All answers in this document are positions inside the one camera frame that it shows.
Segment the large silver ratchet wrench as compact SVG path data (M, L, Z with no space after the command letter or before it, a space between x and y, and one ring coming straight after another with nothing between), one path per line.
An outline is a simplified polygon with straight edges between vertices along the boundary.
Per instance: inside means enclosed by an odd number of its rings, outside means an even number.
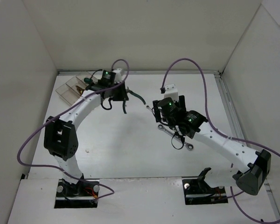
M190 143L187 143L185 141L185 139L182 139L178 134L171 132L170 130L168 130L167 128L165 128L165 126L163 126L162 124L158 125L158 129L160 131L163 131L164 133L168 134L171 137L171 145L173 146L174 149L176 150L180 150L182 148L186 148L189 151L192 151L194 149L194 146ZM180 147L176 147L173 144L173 139L180 142L181 146Z

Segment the green stubby flathead screwdriver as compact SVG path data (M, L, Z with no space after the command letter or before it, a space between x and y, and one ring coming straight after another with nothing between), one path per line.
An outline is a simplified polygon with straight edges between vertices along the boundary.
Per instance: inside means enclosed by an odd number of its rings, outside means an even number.
M91 83L93 83L93 80L91 78L85 77L84 82L87 84L91 84Z

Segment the yellow needle-nose pliers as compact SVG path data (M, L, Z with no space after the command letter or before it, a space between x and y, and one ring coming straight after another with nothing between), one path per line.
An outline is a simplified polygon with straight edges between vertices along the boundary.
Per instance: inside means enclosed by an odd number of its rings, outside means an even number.
M84 89L82 87L78 86L78 85L76 85L76 90L80 95L82 95L83 92L84 92Z

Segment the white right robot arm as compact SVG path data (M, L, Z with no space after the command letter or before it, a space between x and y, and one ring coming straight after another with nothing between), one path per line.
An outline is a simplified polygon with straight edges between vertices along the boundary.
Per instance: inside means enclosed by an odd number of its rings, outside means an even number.
M271 154L242 144L241 140L224 137L211 126L210 121L197 111L186 110L185 97L178 94L174 84L166 85L162 100L153 101L157 123L174 131L182 143L189 137L215 150L229 160L238 172L232 176L235 184L249 195L257 195L270 172Z

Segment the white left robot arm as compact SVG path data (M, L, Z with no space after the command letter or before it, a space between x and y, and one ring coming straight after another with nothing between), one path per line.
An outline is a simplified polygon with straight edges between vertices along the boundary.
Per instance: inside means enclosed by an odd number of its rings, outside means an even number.
M63 172L67 190L74 196L82 194L84 175L80 170L76 152L78 150L77 129L82 121L105 99L127 101L127 93L122 69L103 70L100 79L86 78L87 86L72 108L45 127L44 148L57 161Z

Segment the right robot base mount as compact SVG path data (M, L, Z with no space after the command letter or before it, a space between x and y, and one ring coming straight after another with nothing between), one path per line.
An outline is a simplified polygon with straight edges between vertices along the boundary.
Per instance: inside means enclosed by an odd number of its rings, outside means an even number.
M225 188L210 187L205 176L211 168L205 168L198 177L182 179L184 201L186 205L209 205L228 203Z

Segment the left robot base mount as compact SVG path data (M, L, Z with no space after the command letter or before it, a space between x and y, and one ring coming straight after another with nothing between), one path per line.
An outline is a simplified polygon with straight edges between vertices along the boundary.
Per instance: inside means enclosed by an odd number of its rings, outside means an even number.
M56 188L55 209L84 209L98 206L99 180L79 181L69 184L64 179L58 180Z

